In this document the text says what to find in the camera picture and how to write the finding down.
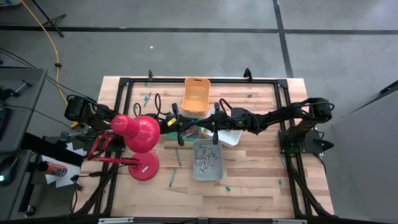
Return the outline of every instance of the gray metal tray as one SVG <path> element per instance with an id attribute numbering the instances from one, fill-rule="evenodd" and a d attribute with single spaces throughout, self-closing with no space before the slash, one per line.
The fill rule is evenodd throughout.
<path id="1" fill-rule="evenodd" d="M 203 148 L 206 147 L 206 156 L 208 155 L 209 147 L 214 152 L 214 155 L 217 157 L 217 161 L 215 158 L 210 155 L 213 159 L 214 168 L 211 168 L 211 162 L 208 161 L 208 166 L 206 172 L 203 175 L 200 175 L 201 162 L 196 163 L 199 146 Z M 213 145 L 212 139 L 196 139 L 193 142 L 193 178 L 197 181 L 214 181 L 221 180 L 224 177 L 224 169 L 223 169 L 223 153 L 221 148 L 221 143 L 218 141 L 217 145 Z"/>

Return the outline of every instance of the red desk lamp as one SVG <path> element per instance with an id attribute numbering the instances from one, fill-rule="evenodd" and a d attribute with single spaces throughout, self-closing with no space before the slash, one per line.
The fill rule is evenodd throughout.
<path id="1" fill-rule="evenodd" d="M 111 122 L 112 130 L 123 136 L 126 146 L 135 154 L 131 160 L 136 166 L 129 166 L 130 175 L 137 180 L 149 180 L 159 170 L 159 159 L 150 152 L 160 138 L 160 127 L 157 121 L 150 116 L 130 118 L 120 114 Z"/>

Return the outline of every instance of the small bottle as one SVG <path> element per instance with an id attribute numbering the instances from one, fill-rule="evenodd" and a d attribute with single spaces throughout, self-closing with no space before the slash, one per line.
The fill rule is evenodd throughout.
<path id="1" fill-rule="evenodd" d="M 66 166 L 47 161 L 38 163 L 36 169 L 37 171 L 57 177 L 63 177 L 68 171 Z"/>

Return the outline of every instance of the lamp base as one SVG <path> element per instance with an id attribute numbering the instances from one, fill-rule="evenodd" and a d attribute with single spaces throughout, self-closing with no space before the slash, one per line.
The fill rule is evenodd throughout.
<path id="1" fill-rule="evenodd" d="M 129 173 L 136 180 L 151 180 L 159 170 L 159 159 L 153 152 L 135 153 L 132 158 L 138 159 L 141 164 L 129 166 Z"/>

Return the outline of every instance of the yellow cable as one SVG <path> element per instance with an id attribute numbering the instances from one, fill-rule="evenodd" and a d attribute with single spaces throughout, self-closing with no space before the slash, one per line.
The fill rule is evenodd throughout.
<path id="1" fill-rule="evenodd" d="M 58 59 L 58 50 L 57 47 L 55 46 L 54 41 L 52 41 L 50 34 L 47 32 L 47 30 L 45 30 L 45 28 L 43 27 L 43 25 L 40 23 L 40 21 L 36 18 L 35 14 L 29 9 L 29 7 L 27 7 L 27 5 L 25 4 L 24 0 L 21 0 L 21 3 L 23 3 L 23 5 L 25 6 L 25 8 L 30 12 L 30 14 L 32 15 L 32 17 L 36 20 L 36 22 L 41 26 L 41 28 L 43 29 L 43 31 L 45 32 L 45 34 L 47 35 L 47 37 L 50 39 L 52 47 L 54 48 L 55 51 L 55 58 L 57 59 L 57 63 L 59 63 L 59 59 Z M 59 76 L 60 76 L 60 67 L 57 67 L 57 87 L 58 87 L 58 91 L 61 94 L 61 97 L 63 99 L 63 101 L 65 102 L 65 106 L 68 106 L 68 101 L 67 99 L 65 99 L 65 97 L 63 96 L 62 92 L 61 92 L 61 88 L 59 83 Z"/>

